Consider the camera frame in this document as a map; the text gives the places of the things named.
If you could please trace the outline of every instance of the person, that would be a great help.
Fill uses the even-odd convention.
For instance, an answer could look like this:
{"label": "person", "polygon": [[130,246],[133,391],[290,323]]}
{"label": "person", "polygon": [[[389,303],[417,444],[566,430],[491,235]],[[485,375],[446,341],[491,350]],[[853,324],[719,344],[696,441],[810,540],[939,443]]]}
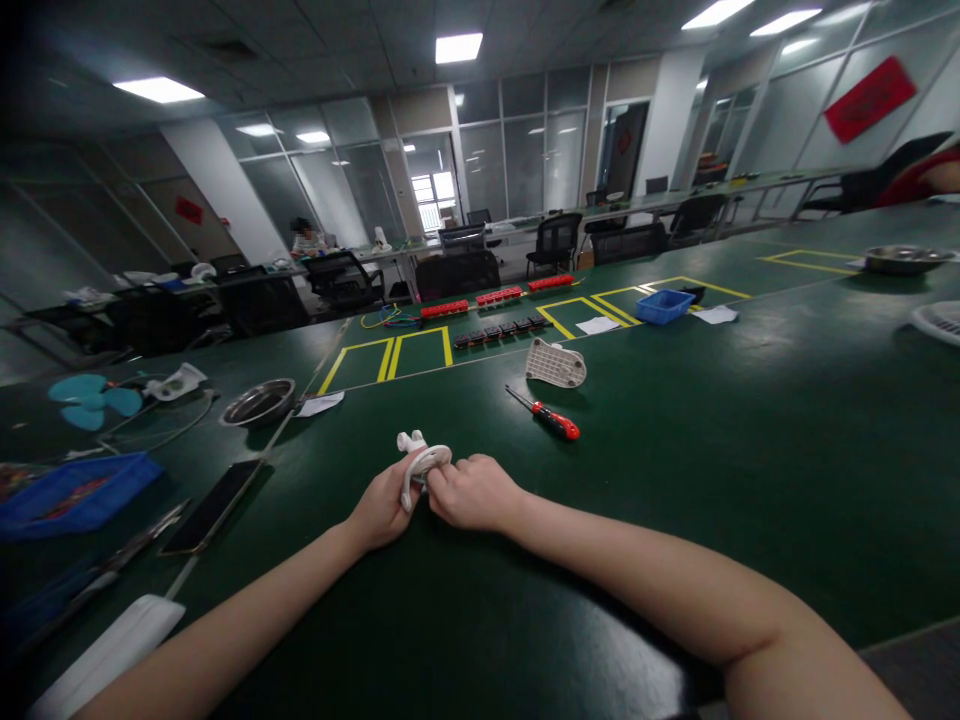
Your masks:
{"label": "person", "polygon": [[954,135],[940,150],[893,179],[880,193],[875,208],[926,200],[933,195],[960,193],[960,135]]}
{"label": "person", "polygon": [[[211,713],[341,575],[403,534],[413,515],[400,507],[403,473],[419,452],[377,475],[345,521],[161,645],[76,717]],[[719,668],[733,717],[909,717],[813,610],[723,555],[533,495],[485,455],[433,469],[427,483],[430,509],[450,525],[503,534],[583,576]],[[411,491],[415,509],[421,494]]]}

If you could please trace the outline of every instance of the stainless steel bowl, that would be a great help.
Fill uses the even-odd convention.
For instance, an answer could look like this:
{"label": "stainless steel bowl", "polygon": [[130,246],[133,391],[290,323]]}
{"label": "stainless steel bowl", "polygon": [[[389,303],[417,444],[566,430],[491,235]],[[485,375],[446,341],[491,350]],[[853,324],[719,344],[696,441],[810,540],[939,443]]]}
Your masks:
{"label": "stainless steel bowl", "polygon": [[247,390],[227,406],[220,424],[227,427],[253,428],[269,425],[284,417],[297,398],[297,384],[289,378],[268,380]]}
{"label": "stainless steel bowl", "polygon": [[916,245],[883,245],[864,253],[866,269],[885,275],[922,275],[940,267],[954,256],[952,252]]}

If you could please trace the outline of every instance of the green table surface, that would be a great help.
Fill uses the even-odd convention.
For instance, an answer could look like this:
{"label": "green table surface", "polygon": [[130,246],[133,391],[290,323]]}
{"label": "green table surface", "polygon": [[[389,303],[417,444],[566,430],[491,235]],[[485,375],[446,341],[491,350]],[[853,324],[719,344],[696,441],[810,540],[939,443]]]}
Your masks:
{"label": "green table surface", "polygon": [[[909,315],[956,299],[960,264],[898,279],[854,275],[844,263],[879,244],[950,247],[958,231],[960,213],[943,206],[773,229],[575,273],[575,287],[425,328],[446,327],[452,339],[545,309],[575,339],[558,328],[541,336],[584,356],[588,377],[575,390],[524,380],[529,336],[452,351],[451,367],[442,330],[405,338],[396,353],[411,330],[366,330],[357,319],[342,337],[318,326],[206,351],[224,353],[206,365],[193,358],[222,390],[290,376],[312,392],[328,378],[329,391],[349,392],[279,435],[272,473],[178,594],[187,607],[179,627],[343,519],[398,459],[397,432],[415,428],[457,457],[498,458],[540,495],[725,553],[797,593],[856,648],[955,616],[958,355]],[[645,291],[693,283],[710,286],[703,305],[732,303],[739,320],[638,327],[617,312]],[[630,327],[581,338],[576,323],[595,308]],[[395,379],[377,382],[394,359]],[[504,383],[570,416],[581,439],[548,435]],[[68,435],[44,409],[45,387],[4,388],[0,398]],[[12,586],[35,587],[81,550],[119,544],[177,499],[201,497],[227,465],[262,450],[270,430],[201,424],[155,453],[168,475],[99,533],[2,548]],[[30,459],[26,442],[11,454],[8,432],[2,457]],[[57,444],[31,438],[37,457]],[[78,441],[60,442],[63,452]],[[163,594],[181,567],[153,550],[135,560],[38,654],[31,692],[136,597]],[[334,586],[217,714],[667,717],[720,689],[713,671],[602,592],[501,538],[448,528],[423,505],[405,536]]]}

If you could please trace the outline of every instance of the red electrical connector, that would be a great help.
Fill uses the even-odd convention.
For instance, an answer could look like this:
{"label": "red electrical connector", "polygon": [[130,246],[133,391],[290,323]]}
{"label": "red electrical connector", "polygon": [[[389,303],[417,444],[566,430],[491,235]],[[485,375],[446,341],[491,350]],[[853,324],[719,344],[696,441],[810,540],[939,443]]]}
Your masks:
{"label": "red electrical connector", "polygon": [[537,292],[537,290],[547,290],[552,287],[562,287],[564,285],[573,285],[573,275],[557,275],[552,278],[544,278],[543,280],[534,280],[533,282],[527,283],[530,287],[530,292]]}
{"label": "red electrical connector", "polygon": [[503,290],[497,290],[494,293],[487,293],[486,295],[477,295],[477,305],[495,305],[498,302],[503,302],[504,300],[513,300],[523,295],[523,290],[519,285],[512,288],[505,288]]}
{"label": "red electrical connector", "polygon": [[434,305],[420,310],[420,317],[424,320],[440,317],[441,315],[455,315],[456,313],[466,312],[470,309],[470,303],[466,300],[457,300],[455,303],[446,303],[445,305]]}

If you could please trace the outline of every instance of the smartphone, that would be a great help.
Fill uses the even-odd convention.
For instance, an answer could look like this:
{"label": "smartphone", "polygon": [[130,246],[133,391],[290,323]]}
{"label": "smartphone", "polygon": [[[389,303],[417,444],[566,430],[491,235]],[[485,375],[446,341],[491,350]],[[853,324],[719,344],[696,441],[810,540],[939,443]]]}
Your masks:
{"label": "smartphone", "polygon": [[164,545],[160,555],[196,554],[210,544],[214,534],[227,519],[233,506],[250,486],[263,460],[247,460],[227,468],[213,489],[200,501],[186,520],[177,523],[177,530]]}

